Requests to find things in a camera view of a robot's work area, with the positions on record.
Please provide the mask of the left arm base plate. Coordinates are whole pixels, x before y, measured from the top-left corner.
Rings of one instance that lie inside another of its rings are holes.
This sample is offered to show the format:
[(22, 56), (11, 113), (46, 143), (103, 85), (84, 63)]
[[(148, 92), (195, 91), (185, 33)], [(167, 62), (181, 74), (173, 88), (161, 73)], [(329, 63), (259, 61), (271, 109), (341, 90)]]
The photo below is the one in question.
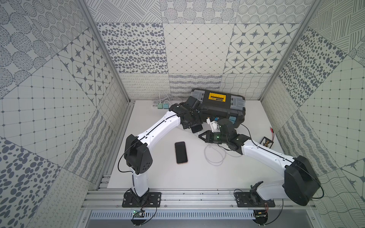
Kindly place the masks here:
[(124, 193), (122, 202), (123, 208), (153, 208), (160, 207), (161, 192), (147, 191), (142, 197), (137, 196), (133, 191)]

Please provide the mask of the phone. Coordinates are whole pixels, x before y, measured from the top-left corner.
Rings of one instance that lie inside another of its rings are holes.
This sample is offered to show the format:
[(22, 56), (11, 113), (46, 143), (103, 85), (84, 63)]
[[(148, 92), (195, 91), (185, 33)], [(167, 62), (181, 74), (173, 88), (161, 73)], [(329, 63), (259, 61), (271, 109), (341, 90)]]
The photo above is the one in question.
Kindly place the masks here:
[(175, 155), (177, 164), (183, 164), (188, 162), (185, 142), (175, 143)]
[(196, 126), (191, 127), (191, 130), (192, 130), (192, 133), (193, 134), (194, 133), (198, 133), (198, 132), (200, 132), (200, 131), (203, 130), (203, 126), (201, 124), (200, 125), (196, 125)]

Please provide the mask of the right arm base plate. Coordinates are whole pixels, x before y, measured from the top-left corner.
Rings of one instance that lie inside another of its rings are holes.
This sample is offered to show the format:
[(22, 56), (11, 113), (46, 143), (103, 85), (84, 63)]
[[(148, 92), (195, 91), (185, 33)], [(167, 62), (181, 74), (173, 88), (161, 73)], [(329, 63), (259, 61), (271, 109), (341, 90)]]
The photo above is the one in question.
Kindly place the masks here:
[(263, 200), (258, 194), (250, 192), (235, 192), (234, 193), (238, 208), (269, 208), (275, 207), (273, 200)]

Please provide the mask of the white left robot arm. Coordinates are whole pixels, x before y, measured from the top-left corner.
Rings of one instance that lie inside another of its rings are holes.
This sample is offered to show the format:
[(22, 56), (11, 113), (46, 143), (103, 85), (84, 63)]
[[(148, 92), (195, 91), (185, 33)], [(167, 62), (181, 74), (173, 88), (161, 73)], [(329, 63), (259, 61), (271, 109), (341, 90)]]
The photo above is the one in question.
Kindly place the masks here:
[(166, 114), (146, 131), (127, 137), (121, 158), (125, 159), (132, 173), (130, 192), (138, 202), (145, 202), (148, 198), (147, 170), (153, 163), (151, 152), (155, 145), (179, 125), (183, 129), (201, 126), (202, 114), (207, 110), (198, 99), (190, 96), (185, 102), (171, 105)]

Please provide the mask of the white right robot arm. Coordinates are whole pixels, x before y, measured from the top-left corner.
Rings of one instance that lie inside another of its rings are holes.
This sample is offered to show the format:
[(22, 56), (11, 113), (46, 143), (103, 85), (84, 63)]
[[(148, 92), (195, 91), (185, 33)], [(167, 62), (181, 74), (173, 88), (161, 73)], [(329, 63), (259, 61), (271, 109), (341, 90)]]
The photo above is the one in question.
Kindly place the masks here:
[(282, 176), (282, 180), (259, 181), (251, 186), (249, 199), (255, 206), (273, 199), (290, 199), (297, 205), (306, 206), (318, 190), (323, 190), (306, 157), (292, 157), (265, 147), (250, 135), (237, 133), (229, 119), (219, 120), (216, 130), (205, 131), (198, 137), (205, 143), (226, 144), (231, 151), (254, 158)]

